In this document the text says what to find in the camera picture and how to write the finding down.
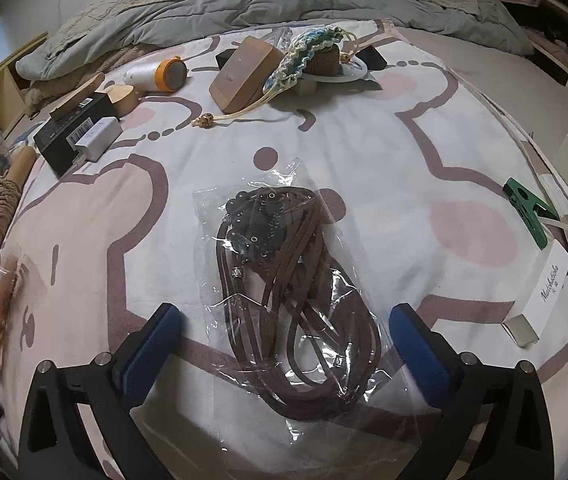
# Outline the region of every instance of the green clip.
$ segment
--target green clip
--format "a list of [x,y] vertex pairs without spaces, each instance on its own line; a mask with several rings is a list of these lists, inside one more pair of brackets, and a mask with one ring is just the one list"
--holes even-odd
[[506,181],[503,190],[506,196],[509,197],[512,206],[520,213],[526,227],[533,235],[535,243],[540,249],[544,249],[548,244],[548,240],[538,216],[551,218],[559,222],[560,217],[555,208],[531,193],[514,178]]

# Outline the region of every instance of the plastic bag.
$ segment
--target plastic bag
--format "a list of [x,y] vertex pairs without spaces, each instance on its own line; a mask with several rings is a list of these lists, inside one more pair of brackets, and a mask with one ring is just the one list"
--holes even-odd
[[194,200],[229,473],[394,478],[420,443],[406,380],[302,163]]

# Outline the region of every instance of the barcode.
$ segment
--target barcode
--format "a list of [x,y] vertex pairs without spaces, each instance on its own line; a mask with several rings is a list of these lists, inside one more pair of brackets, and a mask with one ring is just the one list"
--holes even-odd
[[82,136],[91,129],[91,126],[93,126],[93,121],[91,121],[91,118],[89,117],[88,119],[82,121],[82,124],[80,124],[75,130],[73,130],[66,136],[66,140],[72,148],[74,148],[77,141],[80,140]]

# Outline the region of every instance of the brown cardboard box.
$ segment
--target brown cardboard box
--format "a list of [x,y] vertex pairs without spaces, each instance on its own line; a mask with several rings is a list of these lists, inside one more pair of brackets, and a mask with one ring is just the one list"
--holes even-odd
[[262,87],[282,61],[284,54],[253,36],[228,59],[208,91],[225,114],[246,108],[262,96]]

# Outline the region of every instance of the bed sheet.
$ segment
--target bed sheet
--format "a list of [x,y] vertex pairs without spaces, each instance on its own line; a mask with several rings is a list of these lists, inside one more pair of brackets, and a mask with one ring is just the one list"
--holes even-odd
[[[249,473],[255,468],[264,472],[259,478],[286,477],[286,436],[274,432],[241,449],[218,442],[215,381],[228,405],[245,405],[256,424],[268,425],[263,421],[274,415],[211,366],[192,264],[198,232],[192,194],[299,157],[344,234],[379,319],[408,302],[456,351],[506,367],[527,359],[538,368],[557,477],[568,477],[568,279],[536,345],[518,348],[500,325],[539,253],[502,185],[513,177],[543,196],[541,182],[568,222],[566,186],[507,114],[403,41],[390,22],[340,25],[388,61],[374,73],[377,83],[321,85],[304,98],[289,91],[241,121],[202,130],[190,121],[217,110],[208,94],[218,72],[215,54],[248,34],[281,31],[204,38],[128,65],[179,55],[190,72],[179,92],[144,97],[98,163],[58,181],[37,161],[1,253],[19,248],[28,270],[11,309],[0,375],[2,433],[14,449],[40,361],[62,367],[115,351],[169,301],[186,315],[186,334],[133,412],[141,431],[177,478],[220,478],[225,452],[246,464],[231,471],[235,478],[257,478]],[[122,82],[128,66],[107,75],[104,85]],[[403,373],[401,361],[394,362],[389,373]],[[432,413],[415,388],[411,395],[418,416]],[[83,414],[100,461],[118,478],[90,412]],[[363,442],[385,439],[360,430]],[[462,460],[473,450],[471,440]],[[400,460],[384,478],[401,466]]]

